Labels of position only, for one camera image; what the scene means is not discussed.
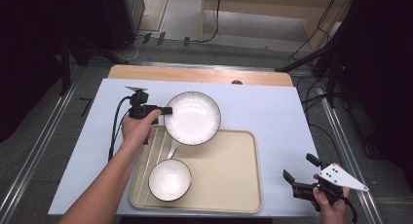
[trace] metal rail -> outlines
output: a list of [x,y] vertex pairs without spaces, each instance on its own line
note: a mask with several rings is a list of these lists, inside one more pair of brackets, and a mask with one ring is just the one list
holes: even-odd
[[[320,94],[323,93],[322,89],[318,89]],[[335,109],[331,109],[326,98],[322,100],[322,106],[327,115],[328,121],[332,127],[334,135],[337,139],[337,146],[343,156],[344,162],[347,166],[348,172],[354,176],[358,181],[363,184],[366,184],[361,170],[358,167],[357,160],[352,152],[352,149],[349,145],[347,137],[341,127],[339,118],[336,114]],[[374,202],[373,196],[370,192],[361,192],[357,191],[358,198],[364,209],[365,216],[367,217],[368,223],[370,224],[381,224],[383,223],[382,218],[380,217],[379,210]]]
[[49,144],[50,139],[52,138],[56,126],[60,121],[60,118],[64,110],[66,109],[71,96],[73,95],[82,71],[83,69],[79,68],[78,66],[75,67],[72,76],[72,85],[70,86],[66,94],[59,98],[51,116],[49,117],[48,122],[43,127],[18,176],[15,178],[11,187],[9,188],[6,198],[4,199],[0,207],[0,224],[9,223],[9,221],[11,220],[12,215],[15,212],[15,209],[23,193],[28,183],[30,182],[30,178],[37,168],[40,160],[42,159],[42,156],[46,151],[46,148]]

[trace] serving tray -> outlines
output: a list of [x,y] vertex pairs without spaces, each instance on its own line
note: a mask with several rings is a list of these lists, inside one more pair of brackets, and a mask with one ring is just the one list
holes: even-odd
[[130,192],[139,208],[257,212],[262,206],[261,184],[254,135],[249,131],[219,130],[204,144],[181,145],[173,159],[191,170],[188,192],[173,202],[156,199],[149,190],[153,167],[167,157],[171,137],[165,127],[154,127],[154,137],[135,165]]

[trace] hand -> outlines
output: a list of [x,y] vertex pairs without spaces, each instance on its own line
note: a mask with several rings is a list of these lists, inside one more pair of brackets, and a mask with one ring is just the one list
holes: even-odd
[[[318,179],[319,175],[315,174],[314,178]],[[346,220],[346,204],[343,200],[340,199],[334,205],[330,205],[327,197],[318,187],[313,189],[313,194],[321,209],[319,213],[320,224],[344,224]],[[343,187],[343,196],[348,198],[349,194],[350,188]]]
[[124,142],[121,148],[136,150],[137,154],[143,152],[143,141],[146,137],[152,137],[152,122],[161,115],[161,110],[151,111],[145,118],[138,120],[126,116],[122,120],[122,136]]

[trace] cable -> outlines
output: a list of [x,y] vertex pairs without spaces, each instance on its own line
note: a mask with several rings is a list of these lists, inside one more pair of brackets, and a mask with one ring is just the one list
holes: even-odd
[[309,111],[310,111],[310,109],[311,108],[313,108],[313,107],[315,107],[315,106],[317,106],[317,105],[319,105],[319,103],[322,101],[322,98],[318,98],[318,99],[316,99],[310,106],[306,106],[306,108],[304,109],[304,112],[306,112],[307,113],[307,118],[309,118],[308,116],[309,116]]
[[216,6],[216,28],[215,28],[215,32],[213,33],[213,35],[204,41],[191,41],[191,42],[199,42],[199,43],[205,43],[205,42],[209,42],[211,41],[213,38],[215,38],[216,34],[218,33],[218,28],[219,28],[219,5],[221,4],[221,0],[218,0],[218,4]]
[[115,147],[116,137],[118,136],[118,132],[119,132],[120,126],[121,126],[121,124],[122,124],[122,121],[121,121],[121,123],[119,123],[118,130],[116,131],[116,124],[118,123],[119,110],[121,109],[122,103],[123,103],[125,100],[127,100],[127,99],[131,99],[131,97],[130,97],[130,96],[126,96],[126,97],[122,98],[122,100],[121,100],[121,101],[119,102],[119,104],[118,104],[118,108],[116,108],[115,120],[113,121],[112,137],[111,137],[111,141],[110,141],[109,157],[108,157],[108,160],[107,160],[108,162],[109,162],[109,161],[112,159],[112,157],[113,157],[113,150],[114,150],[114,147]]
[[312,101],[312,100],[315,100],[315,99],[317,99],[317,98],[326,97],[326,96],[327,96],[327,94],[316,95],[316,96],[312,97],[311,99],[302,100],[302,101],[301,101],[301,104],[305,104],[305,103],[310,102],[310,101]]
[[350,202],[348,198],[340,197],[340,199],[343,200],[344,203],[352,210],[352,214],[353,214],[352,224],[356,224],[358,220],[358,214],[357,214],[355,207],[352,205],[352,203]]
[[301,93],[301,92],[303,92],[303,91],[306,91],[306,90],[308,90],[309,88],[310,88],[310,87],[307,87],[307,88],[305,88],[305,89],[302,89],[302,90],[298,91],[298,93]]
[[334,141],[333,137],[331,137],[331,135],[330,135],[325,129],[323,129],[322,127],[320,127],[320,126],[318,126],[318,125],[309,124],[309,127],[317,128],[317,129],[321,130],[322,132],[324,132],[324,133],[327,135],[327,137],[331,140],[331,142],[332,142],[333,145],[334,145],[334,148],[335,148],[335,150],[336,150],[336,152],[337,152],[338,161],[339,161],[340,165],[343,166],[343,161],[341,160],[340,152],[338,151],[337,144],[336,144],[336,142]]
[[301,82],[302,80],[304,80],[304,79],[306,79],[306,78],[310,78],[310,77],[313,77],[313,76],[312,76],[312,75],[310,75],[310,76],[303,76],[303,77],[301,77],[300,79],[298,79],[297,84],[295,85],[295,88],[297,89],[297,92],[298,92],[298,93],[301,93],[301,91],[298,91],[298,88],[299,88],[299,86],[300,86],[300,82]]
[[216,25],[216,31],[218,32],[218,42],[221,40],[221,34],[218,31],[218,19],[215,16],[215,11],[212,12],[212,16],[213,16],[213,20],[215,21],[215,25]]
[[138,54],[136,43],[137,43],[138,41],[140,41],[141,39],[143,39],[143,38],[145,38],[145,37],[143,37],[143,36],[137,36],[136,40],[134,41],[133,45],[134,45],[135,54],[134,54],[133,57],[131,57],[131,58],[123,57],[123,56],[119,55],[116,51],[113,51],[113,53],[115,53],[116,56],[120,57],[120,58],[123,59],[123,60],[133,60],[133,59],[135,59],[135,58],[137,57],[137,54]]
[[[322,24],[322,22],[325,20],[325,18],[326,18],[326,16],[328,15],[328,13],[330,12],[331,7],[332,7],[332,5],[334,4],[334,2],[335,2],[335,0],[330,0],[330,2],[328,3],[328,6],[325,8],[323,14],[322,14],[321,17],[319,18],[319,21],[318,21],[318,23],[317,23],[317,28],[316,28],[316,30],[313,32],[313,34],[312,34],[310,37],[308,37],[308,39],[307,39],[294,53],[292,53],[292,54],[288,57],[288,63],[289,63],[289,64],[291,64],[291,63],[290,63],[290,60],[291,60],[291,59],[296,60],[296,59],[294,58],[294,56],[295,56],[296,54],[298,54],[298,52],[299,52],[307,43],[310,42],[310,40],[314,37],[314,35],[317,33],[318,30],[320,30],[321,32],[323,32],[323,33],[327,36],[327,42],[326,42],[325,45],[327,45],[328,47],[327,47],[325,50],[322,50],[321,53],[324,53],[324,52],[328,51],[328,50],[332,47],[332,44],[330,43],[330,42],[331,42],[331,37],[330,37],[330,35],[329,35],[327,32],[325,32],[325,31],[321,28],[321,24]],[[309,64],[309,63],[306,63],[306,65],[308,65],[309,67],[314,67],[312,64]]]
[[[309,99],[309,95],[310,95],[311,89],[312,89],[312,88],[314,87],[314,85],[315,85],[316,83],[318,83],[319,80],[321,80],[321,79],[322,79],[322,77],[319,77],[319,78],[308,88],[307,94],[306,94],[306,100]],[[308,108],[308,102],[305,102],[305,110],[304,110],[304,113],[306,114],[307,123],[309,123],[309,121],[310,121],[310,119],[309,119],[309,114],[308,114],[308,110],[309,110],[309,108]]]
[[147,17],[149,16],[149,10],[145,8],[145,10],[143,11],[143,16]]

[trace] white bowl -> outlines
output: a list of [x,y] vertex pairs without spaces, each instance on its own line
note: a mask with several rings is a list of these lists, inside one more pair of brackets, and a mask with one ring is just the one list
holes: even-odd
[[166,160],[157,164],[149,175],[149,189],[161,201],[179,199],[191,185],[191,171],[177,160]]
[[182,144],[207,142],[221,124],[218,105],[204,93],[178,94],[168,103],[168,107],[173,108],[173,114],[165,116],[165,127],[170,136]]

